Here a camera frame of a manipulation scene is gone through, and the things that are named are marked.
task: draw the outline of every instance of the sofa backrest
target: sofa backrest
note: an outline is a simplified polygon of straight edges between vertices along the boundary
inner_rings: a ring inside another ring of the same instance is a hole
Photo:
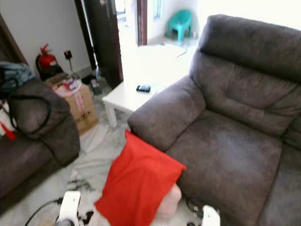
[[[210,16],[190,77],[201,88],[209,109],[282,136],[301,112],[299,40],[301,32],[291,28]]]

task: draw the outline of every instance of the coffee table leg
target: coffee table leg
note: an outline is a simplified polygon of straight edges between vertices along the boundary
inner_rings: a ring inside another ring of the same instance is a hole
[[[115,110],[112,106],[109,105],[104,105],[105,107],[105,111],[107,113],[107,117],[109,120],[109,124],[112,127],[116,127],[117,126],[117,119],[116,119],[116,114],[115,114]]]

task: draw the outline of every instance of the red fire extinguisher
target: red fire extinguisher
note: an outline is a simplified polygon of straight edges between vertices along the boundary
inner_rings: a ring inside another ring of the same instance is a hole
[[[41,55],[38,56],[38,62],[40,68],[57,65],[57,60],[55,56],[48,53],[51,51],[50,49],[47,49],[48,45],[49,44],[47,43],[44,47],[40,48]]]

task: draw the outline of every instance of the gray armchair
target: gray armchair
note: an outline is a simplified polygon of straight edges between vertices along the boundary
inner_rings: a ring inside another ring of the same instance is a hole
[[[190,74],[128,119],[232,226],[301,225],[301,32],[210,16]]]

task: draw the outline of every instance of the window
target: window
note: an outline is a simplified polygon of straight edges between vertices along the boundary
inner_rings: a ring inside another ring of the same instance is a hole
[[[163,0],[154,0],[154,19],[163,18]]]

